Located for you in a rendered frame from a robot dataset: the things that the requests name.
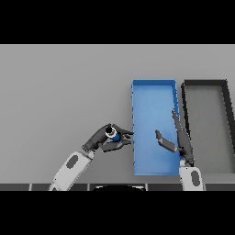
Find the blue pipe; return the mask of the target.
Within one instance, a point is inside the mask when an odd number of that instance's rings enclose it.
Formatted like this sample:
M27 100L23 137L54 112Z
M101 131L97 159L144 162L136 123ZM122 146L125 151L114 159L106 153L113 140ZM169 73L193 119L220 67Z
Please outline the blue pipe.
M106 136L112 141L120 141L120 136L113 127L106 128Z

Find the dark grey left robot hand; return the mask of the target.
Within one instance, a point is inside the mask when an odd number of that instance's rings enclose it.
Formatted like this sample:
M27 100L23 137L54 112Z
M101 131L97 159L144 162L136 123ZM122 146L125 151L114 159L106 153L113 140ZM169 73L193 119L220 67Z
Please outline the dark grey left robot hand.
M113 127L120 136L120 141L112 141L106 136L106 128ZM106 124L100 128L83 146L85 152L101 149L102 152L116 151L131 143L132 131L120 128L116 124Z

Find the dark grey bin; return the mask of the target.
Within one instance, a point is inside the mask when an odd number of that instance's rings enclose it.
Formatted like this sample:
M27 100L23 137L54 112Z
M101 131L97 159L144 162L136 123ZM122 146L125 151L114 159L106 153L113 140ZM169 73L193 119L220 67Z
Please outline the dark grey bin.
M227 80L184 80L185 127L202 173L235 173L235 118Z

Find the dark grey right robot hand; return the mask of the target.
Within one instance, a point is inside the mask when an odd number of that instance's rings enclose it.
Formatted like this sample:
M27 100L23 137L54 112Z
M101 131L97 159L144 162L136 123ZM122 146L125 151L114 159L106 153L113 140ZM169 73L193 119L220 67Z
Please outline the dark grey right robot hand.
M158 129L155 130L156 139L158 140L159 145L164 147L166 150L171 152L178 151L180 156L185 160L185 164L193 167L195 164L195 158L189 135L182 127L179 117L174 109L172 109L172 117L177 134L177 143L173 143L164 138Z

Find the blue bin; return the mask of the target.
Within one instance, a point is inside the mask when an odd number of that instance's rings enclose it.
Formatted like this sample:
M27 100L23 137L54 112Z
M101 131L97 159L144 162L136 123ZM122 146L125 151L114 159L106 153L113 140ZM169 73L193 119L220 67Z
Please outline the blue bin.
M131 89L134 174L178 175L179 152L161 147L155 133L158 129L164 138L177 144L172 117L172 109L180 116L176 81L133 79Z

